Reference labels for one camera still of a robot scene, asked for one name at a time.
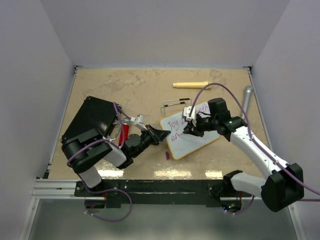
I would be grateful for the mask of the yellow framed whiteboard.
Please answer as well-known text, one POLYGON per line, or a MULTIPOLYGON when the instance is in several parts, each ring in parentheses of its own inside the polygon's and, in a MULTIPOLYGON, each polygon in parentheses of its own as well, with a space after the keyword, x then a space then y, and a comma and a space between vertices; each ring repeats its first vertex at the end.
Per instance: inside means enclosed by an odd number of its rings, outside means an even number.
MULTIPOLYGON (((177 105, 179 107, 186 107, 184 104, 177 105)), ((171 156, 174 160, 179 160, 185 156, 201 149, 202 147, 213 143, 220 138, 216 131, 209 131, 203 137, 193 136, 189 134, 178 135, 183 132, 187 123, 182 118, 182 112, 172 114, 165 113, 166 116, 162 117, 159 124, 163 130, 171 131, 171 134, 166 138, 171 156)))

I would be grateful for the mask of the pink marker cap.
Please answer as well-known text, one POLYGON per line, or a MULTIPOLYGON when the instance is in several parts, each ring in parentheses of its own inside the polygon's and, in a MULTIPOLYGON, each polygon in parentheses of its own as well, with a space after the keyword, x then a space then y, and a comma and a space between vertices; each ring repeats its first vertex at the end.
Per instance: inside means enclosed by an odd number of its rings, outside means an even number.
POLYGON ((166 159, 167 159, 167 160, 169 160, 169 159, 170 159, 170 154, 169 154, 169 152, 168 152, 168 151, 166 151, 166 152, 165 152, 165 156, 166 156, 166 159))

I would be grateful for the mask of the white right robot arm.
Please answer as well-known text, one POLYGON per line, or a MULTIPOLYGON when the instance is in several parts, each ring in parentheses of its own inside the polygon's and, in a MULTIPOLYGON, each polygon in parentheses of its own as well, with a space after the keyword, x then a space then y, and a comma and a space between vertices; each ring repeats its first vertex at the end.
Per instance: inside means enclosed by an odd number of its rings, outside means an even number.
POLYGON ((238 192, 245 192, 259 197, 273 212, 304 197, 303 170, 298 164, 288 164, 275 156, 252 134, 244 120, 239 116, 231 116, 223 98, 209 100, 208 108, 209 113, 200 113, 191 106, 185 107, 182 118, 187 125, 183 133, 203 137, 205 132, 216 131, 245 153, 263 175, 255 177, 241 170, 234 170, 223 177, 223 193, 233 197, 238 192))

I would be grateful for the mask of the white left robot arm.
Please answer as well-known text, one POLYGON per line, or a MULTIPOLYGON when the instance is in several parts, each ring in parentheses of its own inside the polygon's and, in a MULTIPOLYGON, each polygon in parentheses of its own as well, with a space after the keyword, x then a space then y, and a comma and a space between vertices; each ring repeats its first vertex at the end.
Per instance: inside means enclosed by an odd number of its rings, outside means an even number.
POLYGON ((131 134, 121 146, 117 146, 97 129, 91 129, 65 141, 61 149, 67 158, 67 166, 85 183, 86 191, 99 196, 104 184, 96 163, 104 159, 118 169, 125 169, 149 146, 158 146, 170 134, 169 130, 156 129, 148 124, 140 135, 131 134))

